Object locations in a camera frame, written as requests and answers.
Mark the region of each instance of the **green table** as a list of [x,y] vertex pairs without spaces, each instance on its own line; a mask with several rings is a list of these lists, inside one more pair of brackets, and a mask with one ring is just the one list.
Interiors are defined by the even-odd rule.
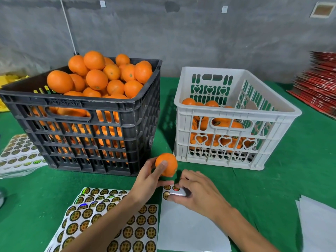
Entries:
[[[171,152],[178,78],[161,79],[161,114],[152,156]],[[336,122],[267,83],[298,106],[298,117],[263,171],[179,162],[179,169],[200,170],[224,197],[281,251],[298,251],[302,235],[295,205],[300,194],[336,208]],[[23,130],[10,113],[0,113],[0,151]],[[82,187],[129,190],[135,178],[59,171],[47,166],[32,174],[0,180],[7,199],[0,208],[0,246],[4,251],[43,251],[61,224],[66,208]],[[161,202],[159,188],[150,203]],[[238,249],[232,243],[233,251]]]

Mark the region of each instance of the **forearm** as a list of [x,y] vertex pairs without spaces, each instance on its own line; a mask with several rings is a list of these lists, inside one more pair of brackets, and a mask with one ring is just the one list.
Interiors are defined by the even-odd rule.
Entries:
[[231,208],[228,212],[219,214],[215,223],[243,252],[278,251],[237,209]]
[[141,208],[133,198],[126,196],[112,210],[81,233],[63,250],[64,252],[106,251],[110,242],[126,222]]

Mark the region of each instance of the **crate of oranges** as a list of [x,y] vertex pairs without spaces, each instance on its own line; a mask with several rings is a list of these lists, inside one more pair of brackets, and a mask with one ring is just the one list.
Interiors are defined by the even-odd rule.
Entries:
[[183,67],[174,154],[178,161],[262,170],[302,112],[249,71]]
[[89,51],[0,97],[50,167],[136,176],[157,127],[161,64]]

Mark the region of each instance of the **hand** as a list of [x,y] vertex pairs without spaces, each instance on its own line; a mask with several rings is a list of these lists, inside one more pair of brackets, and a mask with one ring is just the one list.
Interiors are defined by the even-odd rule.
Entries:
[[128,197],[132,197],[139,207],[142,207],[152,197],[157,187],[174,184],[173,180],[159,180],[160,175],[167,167],[167,161],[162,161],[152,173],[152,169],[155,168],[155,160],[156,157],[146,161],[128,193]]
[[183,170],[180,181],[175,186],[189,189],[191,195],[189,197],[170,195],[168,201],[182,204],[214,222],[223,211],[225,214],[232,208],[214,183],[200,171]]

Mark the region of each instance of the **stack of red packaging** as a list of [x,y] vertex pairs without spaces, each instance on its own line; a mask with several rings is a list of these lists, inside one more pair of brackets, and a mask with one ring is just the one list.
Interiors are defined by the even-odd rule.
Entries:
[[288,92],[315,110],[336,119],[336,53],[311,51],[312,66],[296,76]]

